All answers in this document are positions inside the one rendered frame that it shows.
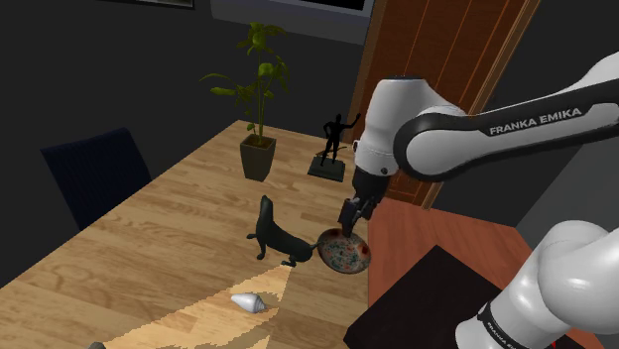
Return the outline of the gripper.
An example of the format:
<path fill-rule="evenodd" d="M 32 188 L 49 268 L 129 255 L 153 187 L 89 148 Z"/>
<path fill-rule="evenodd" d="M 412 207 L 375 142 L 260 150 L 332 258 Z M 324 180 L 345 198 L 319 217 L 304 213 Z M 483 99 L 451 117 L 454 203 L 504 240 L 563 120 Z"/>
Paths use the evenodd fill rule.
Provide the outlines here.
<path fill-rule="evenodd" d="M 384 197 L 390 178 L 384 175 L 370 174 L 360 167 L 355 168 L 352 185 L 355 190 L 353 198 L 343 201 L 338 222 L 344 237 L 351 236 L 359 216 L 370 220 L 377 204 Z"/>

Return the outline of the speckled round plate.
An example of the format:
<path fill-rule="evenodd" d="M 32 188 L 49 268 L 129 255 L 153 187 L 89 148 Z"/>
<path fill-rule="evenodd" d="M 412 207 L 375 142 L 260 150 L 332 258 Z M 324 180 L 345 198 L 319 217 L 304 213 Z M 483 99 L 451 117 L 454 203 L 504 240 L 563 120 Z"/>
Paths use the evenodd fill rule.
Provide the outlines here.
<path fill-rule="evenodd" d="M 322 261 L 336 272 L 358 274 L 371 263 L 369 245 L 354 232 L 346 237 L 340 228 L 328 229 L 319 235 L 317 244 Z"/>

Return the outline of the black human statuette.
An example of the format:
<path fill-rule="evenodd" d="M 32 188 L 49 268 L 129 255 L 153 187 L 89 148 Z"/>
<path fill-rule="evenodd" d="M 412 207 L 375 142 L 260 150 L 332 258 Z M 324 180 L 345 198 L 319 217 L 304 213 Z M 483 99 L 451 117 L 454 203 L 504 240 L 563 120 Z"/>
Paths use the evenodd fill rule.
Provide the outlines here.
<path fill-rule="evenodd" d="M 325 149 L 312 159 L 308 171 L 309 175 L 343 182 L 345 163 L 337 158 L 337 152 L 340 149 L 340 134 L 345 129 L 353 128 L 360 116 L 361 114 L 358 113 L 351 124 L 343 124 L 341 122 L 342 116 L 337 114 L 334 121 L 329 121 L 323 125 L 327 139 Z"/>

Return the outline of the black dog figure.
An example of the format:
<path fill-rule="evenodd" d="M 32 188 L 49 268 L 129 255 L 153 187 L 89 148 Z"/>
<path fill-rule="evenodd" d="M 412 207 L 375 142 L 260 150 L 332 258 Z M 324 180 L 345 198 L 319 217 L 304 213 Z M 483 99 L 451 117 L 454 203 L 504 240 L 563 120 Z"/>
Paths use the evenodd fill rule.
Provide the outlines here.
<path fill-rule="evenodd" d="M 308 261 L 313 251 L 319 246 L 318 243 L 310 244 L 282 229 L 274 221 L 274 204 L 267 196 L 263 195 L 260 200 L 260 211 L 256 222 L 255 231 L 246 236 L 247 239 L 256 239 L 260 246 L 258 260 L 266 256 L 266 248 L 269 247 L 288 256 L 282 265 L 294 268 L 297 263 Z"/>

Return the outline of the green plant in dark pot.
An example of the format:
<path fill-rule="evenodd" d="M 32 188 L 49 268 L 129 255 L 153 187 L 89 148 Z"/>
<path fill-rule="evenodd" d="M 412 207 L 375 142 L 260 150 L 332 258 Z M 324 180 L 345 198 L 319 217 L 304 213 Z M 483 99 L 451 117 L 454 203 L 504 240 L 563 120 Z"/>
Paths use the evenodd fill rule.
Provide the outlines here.
<path fill-rule="evenodd" d="M 247 38 L 239 42 L 237 49 L 246 49 L 246 55 L 255 54 L 257 65 L 252 81 L 247 85 L 237 83 L 221 73 L 209 73 L 200 81 L 217 77 L 230 83 L 229 87 L 213 86 L 209 91 L 217 96 L 232 96 L 234 105 L 242 105 L 244 115 L 249 118 L 246 130 L 248 136 L 240 143 L 240 157 L 244 176 L 264 181 L 270 173 L 275 156 L 277 140 L 264 135 L 265 109 L 269 99 L 275 98 L 274 88 L 279 84 L 289 92 L 290 68 L 267 44 L 268 37 L 285 35 L 279 26 L 251 22 Z"/>

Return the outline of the white seashell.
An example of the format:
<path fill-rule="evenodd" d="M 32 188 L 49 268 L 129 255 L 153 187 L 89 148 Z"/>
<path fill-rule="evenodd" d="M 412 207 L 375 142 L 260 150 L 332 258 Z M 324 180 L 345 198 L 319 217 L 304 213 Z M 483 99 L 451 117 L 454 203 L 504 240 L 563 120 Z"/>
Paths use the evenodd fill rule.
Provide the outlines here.
<path fill-rule="evenodd" d="M 230 299 L 240 308 L 250 313 L 259 313 L 267 309 L 266 303 L 256 293 L 235 293 L 230 297 Z"/>

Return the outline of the brown wooden door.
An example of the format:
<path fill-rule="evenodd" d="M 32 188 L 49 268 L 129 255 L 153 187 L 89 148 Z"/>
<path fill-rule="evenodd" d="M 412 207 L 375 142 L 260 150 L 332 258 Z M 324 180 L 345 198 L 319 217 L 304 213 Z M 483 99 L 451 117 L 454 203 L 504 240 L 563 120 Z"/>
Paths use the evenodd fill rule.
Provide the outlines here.
<path fill-rule="evenodd" d="M 483 110 L 541 0 L 374 0 L 348 112 L 384 77 L 416 75 L 472 115 Z"/>

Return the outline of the light wooden table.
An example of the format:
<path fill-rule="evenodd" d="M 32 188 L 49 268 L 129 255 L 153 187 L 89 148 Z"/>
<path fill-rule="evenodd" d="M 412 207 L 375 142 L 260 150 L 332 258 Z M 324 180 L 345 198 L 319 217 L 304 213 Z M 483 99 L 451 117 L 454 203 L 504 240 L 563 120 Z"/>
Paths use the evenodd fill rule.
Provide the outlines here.
<path fill-rule="evenodd" d="M 277 128 L 264 181 L 244 176 L 237 121 L 0 288 L 0 349 L 346 349 L 368 277 L 313 257 L 294 268 L 260 248 L 263 195 L 276 222 L 314 242 L 336 224 L 348 181 L 308 174 L 322 140 Z M 250 313 L 235 293 L 267 305 Z"/>

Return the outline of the grey framed window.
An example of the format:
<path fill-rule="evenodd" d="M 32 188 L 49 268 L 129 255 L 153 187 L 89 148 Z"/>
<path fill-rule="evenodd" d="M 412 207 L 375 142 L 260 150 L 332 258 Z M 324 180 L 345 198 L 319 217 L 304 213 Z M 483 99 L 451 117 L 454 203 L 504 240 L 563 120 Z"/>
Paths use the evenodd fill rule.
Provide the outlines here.
<path fill-rule="evenodd" d="M 375 0 L 359 6 L 343 0 L 210 0 L 214 19 L 276 25 L 286 32 L 363 46 Z"/>

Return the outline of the dark blue chair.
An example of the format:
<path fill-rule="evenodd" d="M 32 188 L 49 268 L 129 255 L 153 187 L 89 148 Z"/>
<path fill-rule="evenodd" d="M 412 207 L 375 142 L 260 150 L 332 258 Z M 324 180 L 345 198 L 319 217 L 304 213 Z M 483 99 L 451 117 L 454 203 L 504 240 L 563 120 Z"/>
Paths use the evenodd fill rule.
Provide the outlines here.
<path fill-rule="evenodd" d="M 79 229 L 152 180 L 126 128 L 44 148 L 41 153 Z"/>

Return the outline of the dark wall picture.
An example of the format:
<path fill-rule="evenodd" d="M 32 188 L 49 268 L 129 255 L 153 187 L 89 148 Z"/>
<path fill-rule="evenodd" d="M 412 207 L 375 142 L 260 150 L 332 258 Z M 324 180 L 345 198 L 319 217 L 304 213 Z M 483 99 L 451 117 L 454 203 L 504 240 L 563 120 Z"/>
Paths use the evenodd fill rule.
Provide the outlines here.
<path fill-rule="evenodd" d="M 174 9 L 183 9 L 183 10 L 190 10 L 190 11 L 195 9 L 194 0 L 96 0 L 96 1 L 124 3 L 124 4 L 141 5 L 141 6 L 155 6 L 155 7 L 163 7 L 163 8 L 174 8 Z"/>

